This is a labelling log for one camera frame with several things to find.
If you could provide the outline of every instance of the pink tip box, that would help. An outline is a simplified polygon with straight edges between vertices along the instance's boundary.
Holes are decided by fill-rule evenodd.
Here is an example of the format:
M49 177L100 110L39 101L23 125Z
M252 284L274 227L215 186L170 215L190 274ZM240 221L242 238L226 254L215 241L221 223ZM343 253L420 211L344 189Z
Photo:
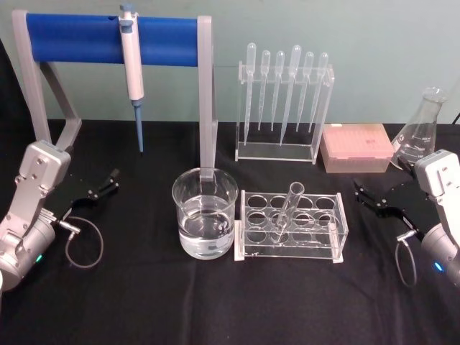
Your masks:
M384 173L393 157L382 124L326 124L320 148L328 173Z

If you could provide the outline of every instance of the erlenmeyer flask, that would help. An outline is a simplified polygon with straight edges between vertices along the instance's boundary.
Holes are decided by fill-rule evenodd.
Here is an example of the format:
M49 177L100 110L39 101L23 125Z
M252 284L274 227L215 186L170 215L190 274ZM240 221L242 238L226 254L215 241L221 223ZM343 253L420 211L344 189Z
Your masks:
M391 163L398 166L397 158L403 156L408 162L415 163L420 158L434 152L436 141L436 122L442 104L447 95L440 88L426 88L423 100L415 115L393 139L395 151Z

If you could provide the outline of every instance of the micropipette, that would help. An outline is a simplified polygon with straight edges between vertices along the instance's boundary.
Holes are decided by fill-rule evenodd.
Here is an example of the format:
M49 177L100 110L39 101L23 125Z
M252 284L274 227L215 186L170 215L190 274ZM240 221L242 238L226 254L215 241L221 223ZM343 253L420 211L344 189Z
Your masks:
M285 53L280 50L276 54L276 62L275 62L275 88L273 89L273 103L272 103L272 130L273 130L273 122L275 122L275 112L276 112L276 105L278 103L278 93L280 91L281 74L282 74L282 70L284 67L285 67Z
M300 118L302 117L303 112L303 104L305 103L305 97L307 96L307 88L308 84L310 83L310 73L311 68L313 67L313 60L315 59L315 55L312 52L307 52L305 54L305 62L303 63L303 81L305 84L302 85L302 89L300 90L300 100L299 100L299 107L297 112L297 126L295 127L295 131L298 132L299 130L299 123Z
M138 13L132 11L132 4L122 4L120 9L123 14L119 17L121 46L123 47L123 61L126 69L126 84L128 96L134 107L136 117L137 141L139 151L144 152L144 139L142 137L141 105L144 98L144 84L142 80L141 50L139 44L139 31L137 29Z
M329 56L327 52L324 52L319 57L318 72L317 72L318 83L316 84L315 94L313 96L313 104L311 105L310 126L308 127L308 133L311 132L311 125L315 118L316 107L318 106L319 93L321 91L321 86L323 85L324 75L326 74L326 66L328 65L328 59L329 59Z
M262 113L264 112L264 101L265 101L265 85L267 84L267 74L270 67L270 52L264 50L262 52L262 62L260 64L260 73L262 74L262 81L260 82L260 96L259 96L259 126L257 127L260 130L260 122L262 122Z
M246 73L247 73L247 92L246 92L246 114L244 115L244 144L247 141L249 133L249 120L251 117L251 98L252 98L252 81L254 80L254 71L256 69L256 45L249 43L246 53Z
M300 47L300 45L295 45L293 47L293 51L290 53L289 84L287 85L285 113L284 113L284 116L282 117L280 144L282 144L282 139L285 136L286 127L288 126L290 101L291 101L291 99L293 97L295 75L297 74L297 69L299 67L300 55L301 54L302 54L302 48Z

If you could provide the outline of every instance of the pipette rack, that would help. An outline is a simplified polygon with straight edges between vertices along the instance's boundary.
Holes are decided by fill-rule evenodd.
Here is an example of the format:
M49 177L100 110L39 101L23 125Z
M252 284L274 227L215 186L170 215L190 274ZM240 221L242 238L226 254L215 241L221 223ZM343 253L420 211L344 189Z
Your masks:
M252 102L250 110L249 135L246 144L244 143L244 117L246 113L247 79L246 65L239 62L239 100L238 118L236 122L236 150L235 160L287 160L316 163L319 145L323 133L323 125L326 119L329 101L331 99L332 88L334 86L334 70L332 65L326 68L323 78L318 77L319 68L312 68L310 82L308 83L307 96L304 100L302 121L298 132L295 130L297 121L298 105L300 100L300 90L308 79L303 76L303 67L299 67L295 74L293 97L291 101L287 131L280 144L281 119L285 110L285 99L289 83L289 65L285 65L282 70L281 83L277 107L275 112L274 128L271 130L271 108L274 97L275 66L271 65L267 74L267 85L264 98L264 110L262 112L262 123L258 129L258 108L259 90L262 82L261 66L255 66L253 77ZM313 94L321 81L322 85L319 94L316 115L313 120L312 134L308 131L311 117L311 106Z
M241 191L241 221L235 222L235 261L245 257L298 257L344 261L348 234L341 194L303 194L291 224L275 232L286 194Z

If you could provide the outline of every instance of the black table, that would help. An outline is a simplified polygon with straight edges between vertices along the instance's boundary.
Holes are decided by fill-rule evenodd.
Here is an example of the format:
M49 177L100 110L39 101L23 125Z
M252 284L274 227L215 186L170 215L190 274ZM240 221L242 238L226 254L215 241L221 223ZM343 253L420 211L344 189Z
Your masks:
M62 124L52 121L54 133ZM394 136L400 126L387 126ZM5 293L0 344L460 344L460 292L411 240L420 281L403 286L394 263L405 226L354 200L351 179L384 191L409 177L325 173L300 162L234 161L234 124L219 124L216 167L240 189L276 193L294 180L309 193L341 192L349 224L344 263L248 258L201 262L181 248L171 187L198 164L198 125L84 121L70 172L98 182L114 167L120 191L91 213L105 252L88 271L63 254L68 233L14 291ZM460 153L460 128L440 125L436 149ZM28 127L0 126L1 217L14 194Z

